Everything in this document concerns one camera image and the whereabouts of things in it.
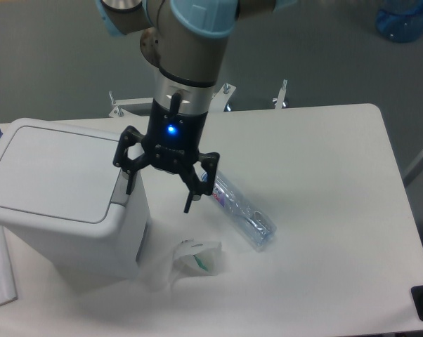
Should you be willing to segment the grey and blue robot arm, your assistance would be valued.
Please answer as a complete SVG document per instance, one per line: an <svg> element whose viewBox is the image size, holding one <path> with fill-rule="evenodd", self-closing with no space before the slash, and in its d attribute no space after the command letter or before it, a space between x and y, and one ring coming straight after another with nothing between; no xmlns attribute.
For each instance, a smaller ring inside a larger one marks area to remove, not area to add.
<svg viewBox="0 0 423 337"><path fill-rule="evenodd" d="M199 150L228 38L238 20L288 1L97 1L111 35L148 33L147 61L158 72L146 133L128 126L113 163L133 183L146 166L176 174L188 201L210 195L219 154Z"/></svg>

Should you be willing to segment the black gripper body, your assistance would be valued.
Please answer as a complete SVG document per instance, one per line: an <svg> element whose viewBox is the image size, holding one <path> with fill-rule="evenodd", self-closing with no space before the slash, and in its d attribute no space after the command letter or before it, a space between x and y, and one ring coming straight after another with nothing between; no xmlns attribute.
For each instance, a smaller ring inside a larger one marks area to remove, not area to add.
<svg viewBox="0 0 423 337"><path fill-rule="evenodd" d="M171 114L153 101L147 133L141 142L141 168L152 166L172 174L193 174L206 119L207 113Z"/></svg>

